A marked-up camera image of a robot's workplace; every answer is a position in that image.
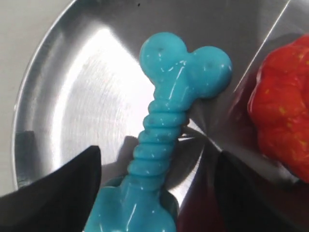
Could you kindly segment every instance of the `bone-shaped toy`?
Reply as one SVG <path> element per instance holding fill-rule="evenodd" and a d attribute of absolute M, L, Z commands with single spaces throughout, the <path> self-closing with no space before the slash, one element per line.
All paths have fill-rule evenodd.
<path fill-rule="evenodd" d="M 176 232 L 172 216 L 159 201 L 170 156 L 186 111 L 196 99 L 223 91 L 232 73 L 230 58 L 219 48 L 206 46 L 188 53 L 184 42 L 167 32 L 143 44 L 140 65 L 155 85 L 145 130 L 120 186 L 98 193 L 85 232 Z"/>

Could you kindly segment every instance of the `white surface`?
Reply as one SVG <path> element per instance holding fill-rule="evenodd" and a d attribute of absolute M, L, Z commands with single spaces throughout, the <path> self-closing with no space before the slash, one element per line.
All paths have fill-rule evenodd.
<path fill-rule="evenodd" d="M 13 191 L 10 152 L 14 103 L 27 64 L 71 0 L 0 0 L 0 195 Z"/>

